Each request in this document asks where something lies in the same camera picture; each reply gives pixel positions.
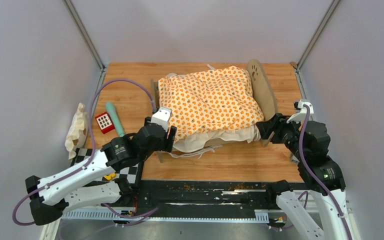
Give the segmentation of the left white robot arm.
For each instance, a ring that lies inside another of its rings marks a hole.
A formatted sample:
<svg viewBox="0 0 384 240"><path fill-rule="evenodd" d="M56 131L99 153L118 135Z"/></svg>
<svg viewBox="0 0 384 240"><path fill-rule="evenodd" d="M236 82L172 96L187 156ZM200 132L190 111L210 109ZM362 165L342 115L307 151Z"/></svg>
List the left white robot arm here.
<svg viewBox="0 0 384 240"><path fill-rule="evenodd" d="M177 128L170 126L172 110L160 107L137 133L113 138L89 158L54 174L25 179L33 223L37 226L52 223L69 211L93 204L117 202L129 206L133 193L126 179L102 185L88 184L99 177L146 161L154 152L171 152Z"/></svg>

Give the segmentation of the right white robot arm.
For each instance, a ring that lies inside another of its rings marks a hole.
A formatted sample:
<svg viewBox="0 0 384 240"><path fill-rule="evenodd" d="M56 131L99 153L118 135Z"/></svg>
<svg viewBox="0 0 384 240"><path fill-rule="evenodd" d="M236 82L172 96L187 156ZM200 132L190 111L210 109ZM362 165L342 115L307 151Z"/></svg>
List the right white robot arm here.
<svg viewBox="0 0 384 240"><path fill-rule="evenodd" d="M261 139L284 144L298 159L298 172L320 216L319 226L300 203L286 180L268 185L266 204L280 208L305 240L351 240L346 201L346 183L340 166L328 155L331 137L324 123L310 120L313 105L300 99L294 103L295 114L276 113L271 119L257 122Z"/></svg>

